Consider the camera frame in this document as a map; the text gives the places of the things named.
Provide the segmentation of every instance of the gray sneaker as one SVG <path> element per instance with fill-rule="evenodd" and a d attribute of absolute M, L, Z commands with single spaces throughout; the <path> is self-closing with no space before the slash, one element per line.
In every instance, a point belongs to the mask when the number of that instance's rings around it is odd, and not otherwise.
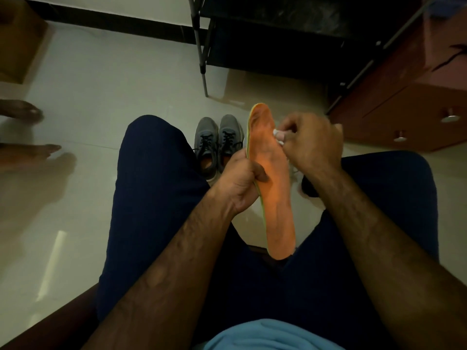
<path fill-rule="evenodd" d="M 201 174 L 207 181 L 214 179 L 217 173 L 218 135 L 217 124 L 214 120 L 204 117 L 199 121 L 193 151 L 201 167 Z"/>
<path fill-rule="evenodd" d="M 225 115 L 220 121 L 218 147 L 217 168 L 222 173 L 231 156 L 243 147 L 242 126 L 231 114 Z"/>

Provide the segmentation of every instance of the bare foot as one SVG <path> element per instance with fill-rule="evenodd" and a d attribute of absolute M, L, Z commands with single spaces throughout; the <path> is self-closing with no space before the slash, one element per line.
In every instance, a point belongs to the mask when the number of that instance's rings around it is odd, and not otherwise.
<path fill-rule="evenodd" d="M 46 160 L 60 145 L 0 144 L 0 171 L 28 167 Z"/>
<path fill-rule="evenodd" d="M 40 109 L 19 99 L 0 99 L 0 115 L 30 123 L 37 123 L 43 118 Z"/>

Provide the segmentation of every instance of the cardboard box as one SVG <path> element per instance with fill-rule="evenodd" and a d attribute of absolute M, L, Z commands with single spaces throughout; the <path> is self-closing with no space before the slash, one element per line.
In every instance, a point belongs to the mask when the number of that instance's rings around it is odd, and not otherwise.
<path fill-rule="evenodd" d="M 24 0 L 0 0 L 0 81 L 23 83 L 47 23 Z"/>

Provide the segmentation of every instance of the light blue shirt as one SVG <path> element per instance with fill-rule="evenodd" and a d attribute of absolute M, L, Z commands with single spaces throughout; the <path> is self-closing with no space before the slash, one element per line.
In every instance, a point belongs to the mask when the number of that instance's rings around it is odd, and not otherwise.
<path fill-rule="evenodd" d="M 260 319 L 233 326 L 205 344 L 203 350 L 344 350 L 337 344 L 295 325 Z"/>

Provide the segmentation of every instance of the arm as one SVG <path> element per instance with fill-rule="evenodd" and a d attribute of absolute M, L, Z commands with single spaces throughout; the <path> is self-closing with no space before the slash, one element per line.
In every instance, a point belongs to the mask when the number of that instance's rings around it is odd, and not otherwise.
<path fill-rule="evenodd" d="M 334 218 L 383 323 L 405 349 L 464 349 L 467 288 L 362 192 L 340 165 L 342 127 L 294 114 L 279 127 L 284 152 Z"/>
<path fill-rule="evenodd" d="M 258 198 L 254 179 L 267 176 L 237 152 L 83 349 L 188 349 L 227 228 Z"/>

